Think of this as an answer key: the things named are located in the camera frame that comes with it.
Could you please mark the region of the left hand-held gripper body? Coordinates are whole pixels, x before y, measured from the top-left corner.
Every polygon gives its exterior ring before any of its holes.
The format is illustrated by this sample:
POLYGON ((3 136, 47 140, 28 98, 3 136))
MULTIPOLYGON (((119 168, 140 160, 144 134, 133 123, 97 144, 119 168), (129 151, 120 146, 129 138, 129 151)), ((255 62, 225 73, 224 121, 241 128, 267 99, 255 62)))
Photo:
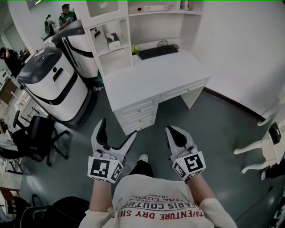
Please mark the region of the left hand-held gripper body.
POLYGON ((124 159, 116 159, 109 151, 93 150, 88 160, 88 177, 107 183, 116 183, 124 168, 124 159))

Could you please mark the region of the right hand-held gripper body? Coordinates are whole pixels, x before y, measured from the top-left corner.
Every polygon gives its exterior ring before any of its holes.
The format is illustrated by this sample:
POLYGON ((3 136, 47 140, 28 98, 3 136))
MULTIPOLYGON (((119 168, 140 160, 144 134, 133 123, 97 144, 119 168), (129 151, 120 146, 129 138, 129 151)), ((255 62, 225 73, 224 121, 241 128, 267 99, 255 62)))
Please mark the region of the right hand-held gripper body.
POLYGON ((191 179, 206 169, 203 153, 196 147, 172 154, 170 160, 173 162, 172 168, 182 180, 191 179))

